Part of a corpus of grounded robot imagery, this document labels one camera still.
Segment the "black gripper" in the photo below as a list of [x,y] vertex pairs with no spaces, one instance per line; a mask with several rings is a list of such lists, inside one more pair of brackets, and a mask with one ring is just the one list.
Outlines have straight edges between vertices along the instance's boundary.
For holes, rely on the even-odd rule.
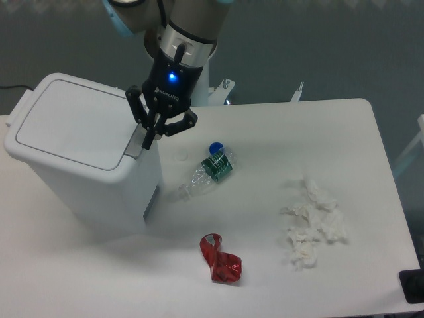
[[[133,85],[125,91],[125,97],[136,123],[146,130],[143,149],[149,150],[155,135],[174,136],[196,125],[198,116],[189,108],[191,95],[203,71],[203,67],[190,66],[183,63],[185,49],[177,49],[170,57],[160,50],[154,60],[148,79],[141,88]],[[155,125],[146,112],[140,96],[143,94],[148,110],[160,114]],[[168,118],[184,113],[181,120],[166,123]]]

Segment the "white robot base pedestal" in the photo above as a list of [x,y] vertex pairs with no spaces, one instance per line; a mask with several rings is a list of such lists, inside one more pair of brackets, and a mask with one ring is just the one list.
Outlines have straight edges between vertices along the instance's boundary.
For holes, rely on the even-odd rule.
[[[160,48],[161,36],[164,32],[163,27],[148,29],[144,33],[144,47],[151,61],[154,61],[158,49]],[[209,61],[214,57],[217,49],[215,44],[208,62],[203,68],[203,72],[197,82],[197,85],[191,95],[192,106],[218,106],[230,105],[229,95],[235,88],[236,83],[231,79],[224,79],[217,87],[209,87]]]

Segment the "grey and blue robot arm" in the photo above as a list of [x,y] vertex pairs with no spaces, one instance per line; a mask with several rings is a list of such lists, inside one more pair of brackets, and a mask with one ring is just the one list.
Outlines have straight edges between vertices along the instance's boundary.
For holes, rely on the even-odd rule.
[[124,34],[154,30],[159,45],[141,87],[125,92],[135,121],[155,138],[195,126],[191,96],[217,44],[231,1],[104,1],[113,24]]

